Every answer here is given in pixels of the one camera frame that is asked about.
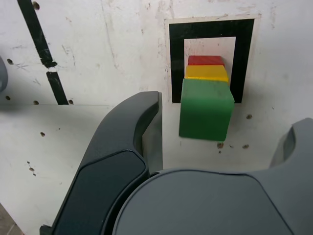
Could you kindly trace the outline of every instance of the wooden block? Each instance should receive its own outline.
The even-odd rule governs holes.
[[[223,65],[188,65],[185,78],[229,82]]]
[[[225,82],[184,79],[179,136],[224,141],[234,103]]]
[[[190,55],[188,65],[223,65],[223,59],[219,55]]]

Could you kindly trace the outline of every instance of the black tape strip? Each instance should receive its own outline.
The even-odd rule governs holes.
[[[41,29],[31,0],[17,1],[42,64],[47,68],[56,66],[57,63],[52,59],[48,44],[45,40],[43,30]],[[46,74],[58,104],[68,104],[58,73],[47,72]]]
[[[185,73],[184,39],[236,37],[230,91],[235,103],[241,103],[253,25],[254,19],[170,24],[172,102],[180,103]]]
[[[18,3],[42,64],[47,68],[56,66],[31,0],[18,0]]]
[[[68,104],[58,73],[47,72],[47,77],[58,104]]]

